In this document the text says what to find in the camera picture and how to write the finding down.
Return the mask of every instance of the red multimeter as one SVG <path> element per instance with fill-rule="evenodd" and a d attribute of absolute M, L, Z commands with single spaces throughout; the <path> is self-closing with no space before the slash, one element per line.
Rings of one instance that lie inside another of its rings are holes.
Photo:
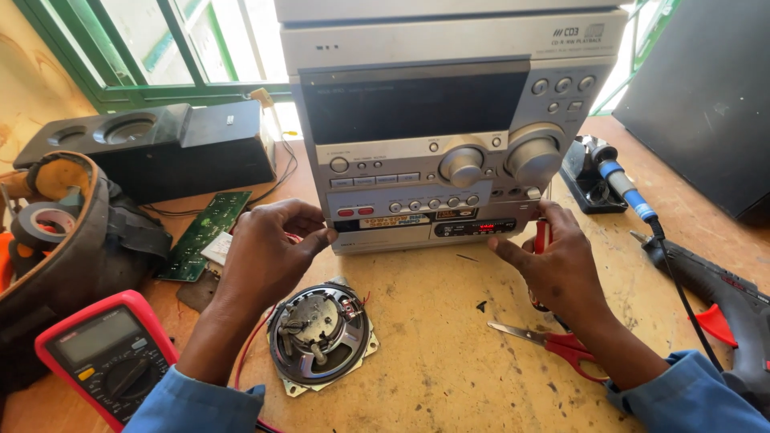
<path fill-rule="evenodd" d="M 179 352 L 142 295 L 126 290 L 86 307 L 35 339 L 45 365 L 121 431 Z"/>

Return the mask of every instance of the green circuit board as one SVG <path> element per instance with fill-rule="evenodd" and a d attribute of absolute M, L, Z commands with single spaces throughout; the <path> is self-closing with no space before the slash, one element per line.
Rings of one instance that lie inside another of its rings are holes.
<path fill-rule="evenodd" d="M 235 225 L 251 191 L 218 193 L 187 227 L 171 249 L 168 260 L 156 272 L 160 280 L 196 281 L 208 261 L 200 254 L 220 233 Z"/>

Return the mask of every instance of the roll of tape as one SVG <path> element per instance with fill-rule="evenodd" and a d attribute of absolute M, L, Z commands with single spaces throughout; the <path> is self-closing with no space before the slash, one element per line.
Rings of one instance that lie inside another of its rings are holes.
<path fill-rule="evenodd" d="M 54 202 L 32 203 L 22 209 L 11 222 L 11 233 L 22 245 L 33 250 L 50 251 L 75 229 L 77 220 L 70 206 Z M 51 233 L 39 225 L 50 223 L 56 224 L 57 233 Z"/>

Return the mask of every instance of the blue sleeve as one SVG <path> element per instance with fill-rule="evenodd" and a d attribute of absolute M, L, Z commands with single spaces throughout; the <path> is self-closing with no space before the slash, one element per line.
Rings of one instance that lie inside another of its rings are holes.
<path fill-rule="evenodd" d="M 254 433 L 264 401 L 264 385 L 236 391 L 188 378 L 172 366 L 123 432 Z"/>
<path fill-rule="evenodd" d="M 636 388 L 619 391 L 609 381 L 607 399 L 650 432 L 770 431 L 770 423 L 727 388 L 700 352 L 675 352 L 666 361 L 671 368 Z"/>

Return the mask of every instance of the wall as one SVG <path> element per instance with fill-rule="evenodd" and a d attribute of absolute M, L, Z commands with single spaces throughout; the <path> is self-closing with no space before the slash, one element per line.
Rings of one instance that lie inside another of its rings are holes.
<path fill-rule="evenodd" d="M 40 127 L 97 114 L 12 0 L 0 0 L 0 173 Z"/>

